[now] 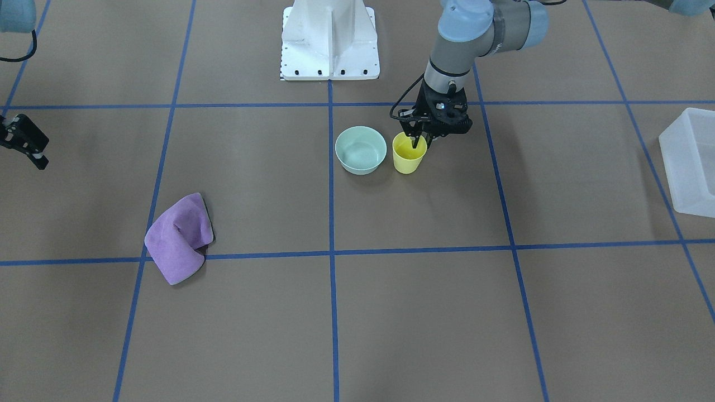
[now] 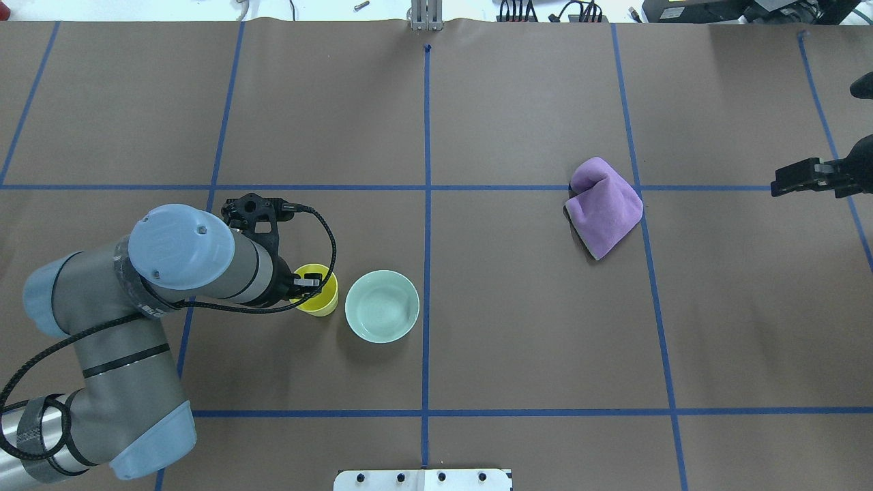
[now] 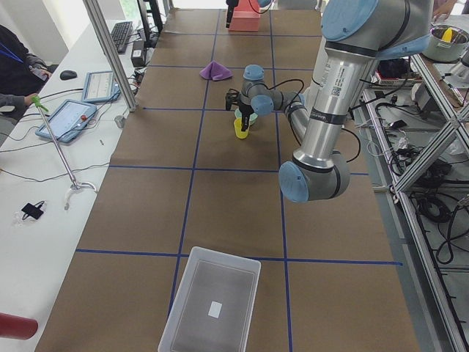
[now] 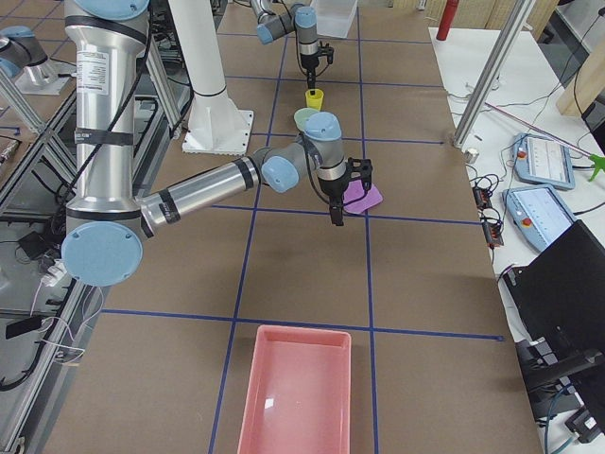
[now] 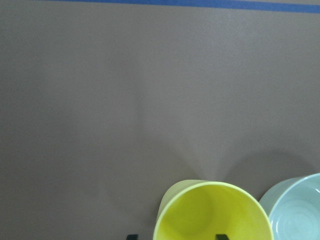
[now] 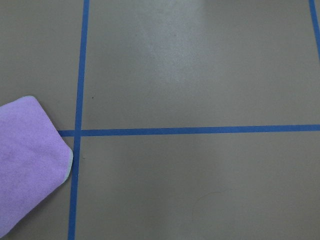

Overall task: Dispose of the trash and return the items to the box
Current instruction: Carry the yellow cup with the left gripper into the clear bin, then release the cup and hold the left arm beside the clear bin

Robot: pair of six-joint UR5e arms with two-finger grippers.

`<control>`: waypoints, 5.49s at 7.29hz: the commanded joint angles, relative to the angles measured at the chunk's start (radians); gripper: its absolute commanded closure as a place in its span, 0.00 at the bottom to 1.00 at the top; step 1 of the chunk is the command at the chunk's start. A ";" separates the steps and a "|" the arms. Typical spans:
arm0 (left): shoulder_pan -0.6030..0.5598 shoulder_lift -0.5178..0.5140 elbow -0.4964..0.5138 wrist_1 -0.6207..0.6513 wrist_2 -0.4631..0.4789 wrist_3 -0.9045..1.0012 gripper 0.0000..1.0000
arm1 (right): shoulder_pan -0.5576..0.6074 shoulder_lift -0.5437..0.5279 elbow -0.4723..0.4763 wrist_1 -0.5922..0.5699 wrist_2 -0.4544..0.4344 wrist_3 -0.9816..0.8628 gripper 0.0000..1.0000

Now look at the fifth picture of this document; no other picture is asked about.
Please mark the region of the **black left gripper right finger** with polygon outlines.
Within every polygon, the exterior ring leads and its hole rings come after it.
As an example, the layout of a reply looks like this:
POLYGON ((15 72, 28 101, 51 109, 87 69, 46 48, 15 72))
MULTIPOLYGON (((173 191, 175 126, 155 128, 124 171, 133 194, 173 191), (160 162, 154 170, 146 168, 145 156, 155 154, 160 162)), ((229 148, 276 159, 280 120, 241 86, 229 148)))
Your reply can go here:
POLYGON ((215 240, 229 240, 229 237, 226 234, 216 234, 215 240))

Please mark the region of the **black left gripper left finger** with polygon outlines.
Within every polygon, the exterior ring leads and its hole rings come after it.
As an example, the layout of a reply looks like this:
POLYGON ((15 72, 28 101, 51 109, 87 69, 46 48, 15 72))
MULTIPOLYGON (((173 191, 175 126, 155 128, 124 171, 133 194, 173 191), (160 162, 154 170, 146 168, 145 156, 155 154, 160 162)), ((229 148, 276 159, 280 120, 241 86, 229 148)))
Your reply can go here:
POLYGON ((126 240, 138 240, 138 234, 128 234, 126 240))

